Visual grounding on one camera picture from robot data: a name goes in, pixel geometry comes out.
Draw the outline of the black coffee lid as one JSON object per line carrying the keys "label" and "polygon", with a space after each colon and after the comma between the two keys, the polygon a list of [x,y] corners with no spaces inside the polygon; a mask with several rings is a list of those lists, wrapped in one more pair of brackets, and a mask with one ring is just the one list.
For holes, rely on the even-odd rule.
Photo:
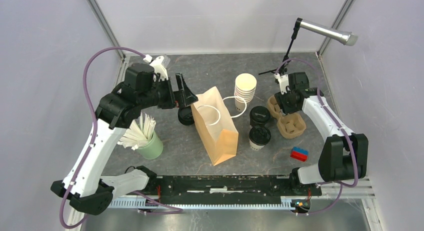
{"label": "black coffee lid", "polygon": [[270,121],[271,113],[265,106],[255,106],[249,112],[250,120],[255,120],[259,122]]}
{"label": "black coffee lid", "polygon": [[271,140],[271,131],[264,126],[253,126],[249,131],[248,137],[253,144],[264,146]]}

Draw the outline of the black sleeved paper cup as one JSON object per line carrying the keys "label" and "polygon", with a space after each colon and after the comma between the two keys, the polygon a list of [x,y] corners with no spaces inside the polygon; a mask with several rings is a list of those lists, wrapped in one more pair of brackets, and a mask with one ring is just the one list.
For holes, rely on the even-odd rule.
{"label": "black sleeved paper cup", "polygon": [[255,121],[255,120],[250,120],[249,121],[249,124],[250,124],[250,126],[253,128],[253,127],[257,127],[257,126],[259,126],[259,127],[267,127],[267,125],[268,125],[268,123],[269,123],[270,121],[268,120],[268,121]]}

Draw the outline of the brown paper bag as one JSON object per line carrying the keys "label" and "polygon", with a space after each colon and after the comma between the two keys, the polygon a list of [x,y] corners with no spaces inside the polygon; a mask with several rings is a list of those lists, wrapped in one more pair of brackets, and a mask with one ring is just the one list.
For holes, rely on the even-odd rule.
{"label": "brown paper bag", "polygon": [[[239,96],[223,98],[217,87],[212,87],[197,95],[198,101],[191,107],[195,128],[205,147],[213,166],[236,156],[239,132],[233,119],[241,116],[247,109],[247,102]],[[224,100],[241,101],[242,111],[230,115]]]}

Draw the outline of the white paper cup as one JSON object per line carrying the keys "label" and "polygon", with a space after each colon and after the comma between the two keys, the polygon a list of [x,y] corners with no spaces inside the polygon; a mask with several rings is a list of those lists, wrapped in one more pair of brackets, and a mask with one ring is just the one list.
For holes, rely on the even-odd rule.
{"label": "white paper cup", "polygon": [[256,143],[256,142],[254,142],[252,140],[249,141],[250,148],[252,150],[255,150],[255,151],[261,150],[267,144],[268,144],[267,142],[265,142],[265,143]]}

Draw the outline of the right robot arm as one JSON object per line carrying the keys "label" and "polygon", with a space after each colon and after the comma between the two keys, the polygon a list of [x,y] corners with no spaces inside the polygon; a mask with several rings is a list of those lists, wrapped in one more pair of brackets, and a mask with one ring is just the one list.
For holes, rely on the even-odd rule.
{"label": "right robot arm", "polygon": [[292,171],[289,190],[302,195],[309,184],[341,183],[366,176],[369,140],[363,133],[347,127],[327,103],[317,87],[310,87],[305,72],[274,74],[280,91],[274,97],[285,115],[299,111],[305,113],[324,140],[317,163]]}

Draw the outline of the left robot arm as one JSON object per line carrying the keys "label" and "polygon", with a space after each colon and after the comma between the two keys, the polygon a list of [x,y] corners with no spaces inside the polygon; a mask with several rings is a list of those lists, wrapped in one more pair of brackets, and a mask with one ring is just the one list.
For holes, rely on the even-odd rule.
{"label": "left robot arm", "polygon": [[156,191],[157,181],[144,169],[110,177],[102,177],[102,172],[116,144],[143,109],[185,108],[198,101],[182,74],[175,76],[175,91],[166,72],[165,68],[146,63],[126,69],[123,82],[101,98],[77,162],[64,179],[52,183],[53,193],[75,210],[96,216],[123,195],[135,191],[151,195]]}

